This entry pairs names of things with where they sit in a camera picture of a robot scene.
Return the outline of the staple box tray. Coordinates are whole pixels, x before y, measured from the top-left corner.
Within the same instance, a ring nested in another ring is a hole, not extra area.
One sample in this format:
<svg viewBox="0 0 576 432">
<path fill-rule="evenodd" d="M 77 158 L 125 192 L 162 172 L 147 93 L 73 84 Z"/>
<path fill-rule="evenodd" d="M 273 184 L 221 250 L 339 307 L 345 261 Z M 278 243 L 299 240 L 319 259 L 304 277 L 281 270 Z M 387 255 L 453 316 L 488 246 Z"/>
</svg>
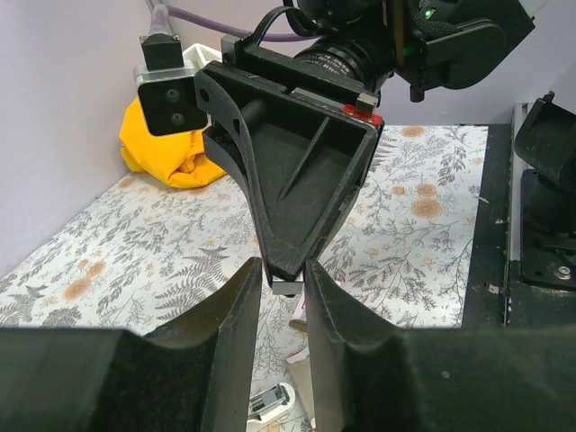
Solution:
<svg viewBox="0 0 576 432">
<path fill-rule="evenodd" d="M 291 329 L 296 330 L 307 337 L 307 315 L 304 293 L 301 294 L 296 307 L 288 321 Z M 310 350 L 305 345 L 299 351 L 290 354 L 286 362 L 292 377 L 295 390 L 300 398 L 301 405 L 306 413 L 307 419 L 313 429 L 316 429 L 315 409 L 313 400 L 313 389 L 311 382 L 311 361 Z"/>
</svg>

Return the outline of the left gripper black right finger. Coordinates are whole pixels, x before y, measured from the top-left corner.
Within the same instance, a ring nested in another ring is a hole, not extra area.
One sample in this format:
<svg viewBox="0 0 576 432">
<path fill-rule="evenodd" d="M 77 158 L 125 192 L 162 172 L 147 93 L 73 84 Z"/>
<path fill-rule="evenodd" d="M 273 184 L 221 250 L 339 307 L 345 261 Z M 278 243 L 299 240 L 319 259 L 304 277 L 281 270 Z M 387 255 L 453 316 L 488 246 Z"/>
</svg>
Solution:
<svg viewBox="0 0 576 432">
<path fill-rule="evenodd" d="M 399 328 L 304 267 L 320 431 L 572 431 L 575 329 Z"/>
</svg>

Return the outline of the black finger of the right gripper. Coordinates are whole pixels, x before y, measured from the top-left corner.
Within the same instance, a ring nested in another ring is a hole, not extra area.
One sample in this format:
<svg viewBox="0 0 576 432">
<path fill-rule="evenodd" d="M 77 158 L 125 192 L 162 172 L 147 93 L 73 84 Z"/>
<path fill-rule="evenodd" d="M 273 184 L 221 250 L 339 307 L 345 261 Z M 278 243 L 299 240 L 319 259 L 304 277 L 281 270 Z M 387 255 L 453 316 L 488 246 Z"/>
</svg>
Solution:
<svg viewBox="0 0 576 432">
<path fill-rule="evenodd" d="M 267 278 L 295 280 L 355 203 L 383 120 L 307 101 L 259 76 L 212 62 L 195 78 L 208 159 L 247 199 Z"/>
</svg>

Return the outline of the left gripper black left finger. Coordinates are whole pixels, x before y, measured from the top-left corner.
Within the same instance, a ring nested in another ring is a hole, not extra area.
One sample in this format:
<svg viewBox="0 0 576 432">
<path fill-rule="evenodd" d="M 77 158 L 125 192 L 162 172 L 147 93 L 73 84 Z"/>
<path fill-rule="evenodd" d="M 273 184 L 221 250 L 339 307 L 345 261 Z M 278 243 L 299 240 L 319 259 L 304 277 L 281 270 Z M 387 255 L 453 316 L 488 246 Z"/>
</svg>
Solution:
<svg viewBox="0 0 576 432">
<path fill-rule="evenodd" d="M 2 430 L 244 430 L 261 288 L 262 262 L 252 257 L 146 336 L 3 328 Z"/>
</svg>

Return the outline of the silver staple strip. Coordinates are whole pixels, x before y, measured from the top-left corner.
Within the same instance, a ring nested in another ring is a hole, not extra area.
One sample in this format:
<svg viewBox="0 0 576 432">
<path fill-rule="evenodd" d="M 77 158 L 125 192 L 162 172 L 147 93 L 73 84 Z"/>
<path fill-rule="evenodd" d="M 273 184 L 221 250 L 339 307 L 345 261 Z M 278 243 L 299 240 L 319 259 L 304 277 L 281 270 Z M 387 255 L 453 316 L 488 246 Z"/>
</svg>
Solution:
<svg viewBox="0 0 576 432">
<path fill-rule="evenodd" d="M 274 279 L 271 284 L 274 295 L 295 296 L 302 293 L 303 280 L 286 281 Z"/>
</svg>

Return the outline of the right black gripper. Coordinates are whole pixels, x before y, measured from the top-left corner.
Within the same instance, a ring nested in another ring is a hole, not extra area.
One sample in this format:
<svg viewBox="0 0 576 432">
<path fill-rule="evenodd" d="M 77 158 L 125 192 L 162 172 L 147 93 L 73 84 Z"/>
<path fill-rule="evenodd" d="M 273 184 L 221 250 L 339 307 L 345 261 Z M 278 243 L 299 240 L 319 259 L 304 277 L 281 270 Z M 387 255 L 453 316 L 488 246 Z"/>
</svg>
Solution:
<svg viewBox="0 0 576 432">
<path fill-rule="evenodd" d="M 260 46 L 281 15 L 314 41 L 294 58 Z M 393 75 L 414 103 L 432 89 L 476 85 L 535 28 L 535 16 L 533 1 L 285 1 L 249 35 L 223 41 L 222 59 L 368 113 Z"/>
</svg>

